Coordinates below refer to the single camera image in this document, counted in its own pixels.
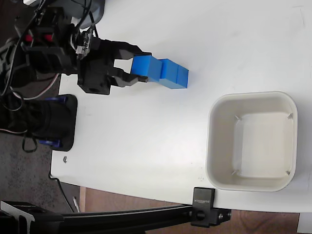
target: white bowl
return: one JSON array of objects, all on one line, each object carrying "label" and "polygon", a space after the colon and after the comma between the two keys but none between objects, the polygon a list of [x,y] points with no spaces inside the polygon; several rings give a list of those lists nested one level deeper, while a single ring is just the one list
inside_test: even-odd
[{"label": "white bowl", "polygon": [[206,172],[219,189],[275,192],[294,176],[298,111],[283,92],[221,97],[209,114]]}]

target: tabletop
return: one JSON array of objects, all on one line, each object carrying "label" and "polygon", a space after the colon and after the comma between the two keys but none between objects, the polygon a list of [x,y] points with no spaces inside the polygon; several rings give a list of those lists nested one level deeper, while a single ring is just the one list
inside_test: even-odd
[{"label": "tabletop", "polygon": [[309,0],[107,0],[102,39],[126,41],[189,69],[187,89],[157,83],[84,93],[75,143],[53,151],[52,175],[80,186],[191,204],[205,172],[208,114],[222,95],[283,91],[298,108],[297,168],[274,193],[217,190],[215,207],[312,212],[312,2]]}]

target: floor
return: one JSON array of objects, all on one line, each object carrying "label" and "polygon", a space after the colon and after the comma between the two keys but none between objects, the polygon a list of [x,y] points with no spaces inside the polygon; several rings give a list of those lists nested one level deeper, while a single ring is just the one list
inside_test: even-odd
[{"label": "floor", "polygon": [[[10,0],[0,0],[0,45],[7,38],[15,36],[14,19],[24,6],[13,4]],[[46,84],[27,86],[25,95],[36,94]],[[58,93],[59,82],[46,94],[55,96]],[[48,179],[51,150],[39,146],[33,154],[21,150],[21,138],[0,133],[0,200],[27,201],[54,212],[68,213],[59,188],[54,181]],[[68,198],[79,197],[79,187],[63,184]],[[167,206],[171,203],[147,200],[142,198],[117,195],[92,189],[83,189],[81,206],[87,212],[120,211],[143,209],[149,207]],[[299,214],[260,213],[233,211],[230,222],[218,227],[203,229],[191,227],[190,224],[178,225],[159,230],[149,231],[149,234],[264,234],[285,233],[294,234],[297,230]]]},{"label": "floor", "polygon": [[[24,5],[13,4],[10,0],[0,0],[0,47],[9,37],[16,35],[14,29],[15,17]],[[36,95],[47,83],[29,85],[22,91],[26,96]],[[57,82],[42,98],[54,97],[58,94],[59,82]],[[21,149],[22,138],[0,133],[0,200],[25,201],[37,206],[60,213],[69,213],[58,185],[50,181],[52,151],[39,145],[38,150],[32,154],[26,154]],[[79,187],[63,185],[67,197],[79,197]]]}]

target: blue toy brick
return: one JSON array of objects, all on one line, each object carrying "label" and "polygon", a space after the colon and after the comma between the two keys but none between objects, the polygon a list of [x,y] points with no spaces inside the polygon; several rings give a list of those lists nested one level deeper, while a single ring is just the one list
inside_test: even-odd
[{"label": "blue toy brick", "polygon": [[159,83],[170,89],[187,88],[188,70],[169,59],[161,59],[162,69]]},{"label": "blue toy brick", "polygon": [[149,81],[159,82],[162,62],[151,55],[135,56],[133,58],[131,74],[147,76]]},{"label": "blue toy brick", "polygon": [[160,59],[162,62],[160,79],[167,79],[173,83],[176,83],[177,80],[177,69],[179,65],[172,62],[169,59]]},{"label": "blue toy brick", "polygon": [[189,78],[189,70],[179,65],[177,70],[176,83],[184,88],[187,88],[188,78]]}]

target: electrical wire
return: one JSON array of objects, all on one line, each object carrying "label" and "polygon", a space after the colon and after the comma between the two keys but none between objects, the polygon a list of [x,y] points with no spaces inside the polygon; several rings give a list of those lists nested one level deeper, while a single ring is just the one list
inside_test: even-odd
[{"label": "electrical wire", "polygon": [[94,21],[93,14],[91,11],[89,12],[89,16],[90,16],[92,24],[94,25],[94,32],[96,34],[96,37],[98,38],[98,31],[97,31],[96,23]]},{"label": "electrical wire", "polygon": [[84,11],[83,16],[81,17],[79,23],[75,26],[75,31],[78,32],[80,26],[82,25],[82,23],[85,21],[85,19],[87,18],[87,16],[89,15],[90,9],[91,9],[91,5],[92,5],[92,0],[89,0],[89,5],[87,6],[87,8]]},{"label": "electrical wire", "polygon": [[50,179],[50,180],[56,180],[56,181],[57,181],[58,187],[59,187],[60,192],[62,193],[62,195],[63,195],[63,197],[64,197],[64,199],[65,199],[65,201],[66,201],[66,204],[68,205],[69,209],[74,213],[75,211],[74,211],[73,207],[70,205],[70,203],[69,203],[69,201],[68,201],[68,199],[67,199],[67,197],[66,197],[66,195],[65,195],[65,192],[64,192],[64,190],[63,190],[63,188],[62,188],[62,184],[60,183],[60,180],[59,180],[58,178],[56,178],[56,177],[52,177],[52,175],[51,175],[51,169],[50,169],[50,172],[49,172],[49,179]]},{"label": "electrical wire", "polygon": [[[37,98],[41,97],[43,94],[45,94],[53,86],[53,84],[56,82],[58,77],[59,77],[59,73],[56,74],[54,76],[53,80],[51,81],[51,83],[44,90],[42,90],[39,94],[37,94],[36,96],[34,96],[34,97],[24,97],[23,99],[24,100],[34,100],[34,99],[37,99]],[[11,88],[11,90],[12,90],[14,96],[16,96],[17,98],[21,99],[20,95],[15,90],[13,90],[13,88]]]},{"label": "electrical wire", "polygon": [[26,138],[27,138],[26,132],[24,133],[24,138],[23,138],[23,142],[22,142],[22,144],[21,144],[21,148],[22,148],[23,151],[26,152],[26,153],[33,153],[33,152],[35,152],[35,151],[37,150],[37,148],[38,148],[38,143],[37,143],[36,139],[34,138],[34,136],[33,136],[31,133],[29,133],[29,134],[30,134],[30,136],[31,136],[31,139],[33,140],[34,145],[35,145],[34,149],[32,149],[32,150],[26,150],[26,149],[25,149],[25,143],[26,143]]},{"label": "electrical wire", "polygon": [[0,131],[4,131],[4,132],[8,132],[8,133],[13,133],[13,134],[23,134],[23,133],[26,133],[27,130],[23,131],[23,132],[14,132],[14,131],[11,131],[11,130],[8,130],[8,129],[3,129],[3,128],[0,128]]},{"label": "electrical wire", "polygon": [[2,106],[3,106],[5,109],[7,109],[7,110],[9,110],[9,111],[18,111],[18,110],[20,110],[20,109],[22,108],[22,106],[23,106],[23,104],[24,104],[24,97],[23,97],[23,95],[22,95],[21,93],[19,93],[19,92],[16,92],[16,94],[19,96],[19,99],[20,99],[20,106],[19,106],[18,108],[16,108],[16,109],[10,109],[9,107],[7,107],[7,106],[4,104],[3,97],[0,96],[0,102],[1,102]]},{"label": "electrical wire", "polygon": [[3,97],[8,89],[10,88],[11,86],[11,83],[12,83],[12,79],[13,79],[13,69],[15,67],[15,63],[16,63],[16,51],[19,49],[22,41],[24,40],[24,37],[26,36],[26,34],[28,33],[28,30],[30,29],[30,27],[32,26],[32,24],[36,21],[38,15],[43,11],[43,8],[45,6],[45,3],[46,3],[46,0],[41,0],[37,10],[35,11],[35,15],[32,17],[32,19],[30,20],[30,22],[28,23],[28,25],[26,26],[24,32],[22,33],[22,35],[20,36],[16,46],[15,46],[15,49],[14,49],[14,52],[13,52],[13,55],[12,55],[12,62],[11,62],[11,67],[10,67],[10,70],[9,70],[9,75],[8,75],[8,79],[5,83],[5,86],[4,86],[4,90],[1,92],[0,91],[0,97]]}]

